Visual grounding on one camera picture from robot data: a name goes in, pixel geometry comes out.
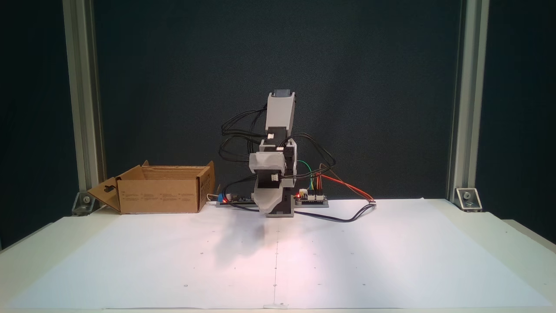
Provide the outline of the grey wedge gripper finger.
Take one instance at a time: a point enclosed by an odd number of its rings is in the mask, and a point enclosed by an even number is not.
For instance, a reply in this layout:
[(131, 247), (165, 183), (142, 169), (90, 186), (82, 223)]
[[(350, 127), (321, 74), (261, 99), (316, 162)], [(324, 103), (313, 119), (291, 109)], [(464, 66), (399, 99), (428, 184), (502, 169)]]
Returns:
[(254, 190), (253, 200), (258, 206), (259, 212), (270, 214), (282, 202), (282, 195), (282, 190)]

